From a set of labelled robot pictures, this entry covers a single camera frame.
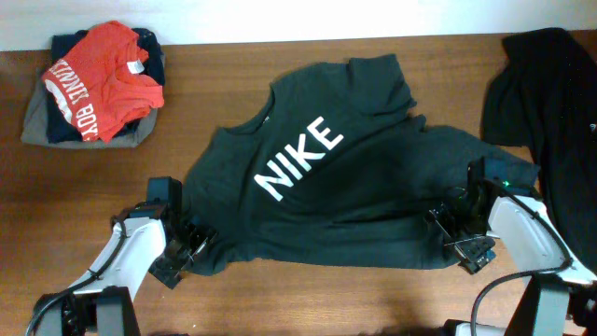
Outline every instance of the folded clothes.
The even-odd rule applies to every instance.
[[[133,133],[128,133],[112,139],[109,143],[98,141],[62,141],[51,143],[46,137],[45,130],[48,127],[48,96],[43,81],[40,79],[35,84],[34,95],[29,102],[25,112],[21,141],[25,144],[44,147],[56,147],[66,149],[100,149],[137,147],[153,131],[158,117],[158,109],[154,108],[145,118],[139,120],[139,126]]]
[[[70,51],[43,77],[61,111],[57,116],[56,109],[49,106],[47,133],[51,142],[77,140],[73,131],[80,133],[84,141],[102,138],[109,142],[127,122],[146,116],[151,107],[163,105],[158,83],[164,82],[163,67],[155,60],[161,54],[160,46],[151,32],[138,31],[142,38],[111,21],[86,35],[78,32],[54,38],[53,57],[61,56],[66,49]],[[89,67],[90,63],[101,66]],[[157,80],[142,72],[153,74]],[[70,124],[75,127],[64,127]]]
[[[145,28],[133,28],[132,30],[139,35],[137,46],[147,51],[149,55],[149,58],[143,63],[145,70],[141,74],[152,77],[158,84],[164,86],[166,84],[166,77],[161,61],[163,53],[156,35]],[[75,34],[55,35],[52,37],[50,50],[52,63],[56,63],[62,57],[66,56],[68,51],[87,35],[87,32],[86,30],[80,30]],[[49,96],[46,100],[48,104],[48,141],[52,144],[61,143],[62,141],[83,141],[81,133],[62,116],[62,112],[56,105],[53,95],[50,92],[47,95]],[[139,119],[133,120],[124,125],[115,137],[134,133],[138,126]]]

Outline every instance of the red t-shirt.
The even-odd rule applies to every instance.
[[[148,55],[138,38],[117,21],[101,24],[42,76],[83,141],[109,142],[125,123],[164,105],[162,86],[139,75]]]

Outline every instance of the black t-shirt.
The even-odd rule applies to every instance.
[[[490,85],[482,138],[531,149],[549,218],[597,272],[597,64],[562,29],[503,44],[509,64]]]
[[[186,218],[219,231],[194,272],[254,258],[433,269],[451,265],[423,221],[488,155],[511,180],[536,167],[450,127],[426,130],[394,55],[319,63],[271,85],[261,112],[219,129],[183,188]]]

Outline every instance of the wood grain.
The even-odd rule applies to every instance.
[[[310,63],[395,53],[414,114],[479,134],[487,83],[506,58],[503,35],[403,37],[344,41],[166,47],[166,106],[136,149],[60,150],[19,140],[35,71],[46,51],[0,53],[0,334],[24,331],[43,293],[63,289],[86,270],[109,237],[108,219],[141,201],[146,181],[182,179],[216,126],[250,119],[268,84]],[[575,32],[597,55],[597,34]],[[509,148],[525,159],[523,148]],[[479,291],[515,271],[498,258],[480,274],[319,267],[270,260],[230,265],[212,277],[191,275],[171,291],[146,277],[134,305],[144,334],[355,335],[384,328],[434,327],[467,320]],[[523,291],[495,289],[479,322],[505,326]],[[568,326],[570,332],[578,328]]]

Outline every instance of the white wall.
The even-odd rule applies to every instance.
[[[161,44],[597,28],[597,0],[0,0],[0,50],[119,20]]]

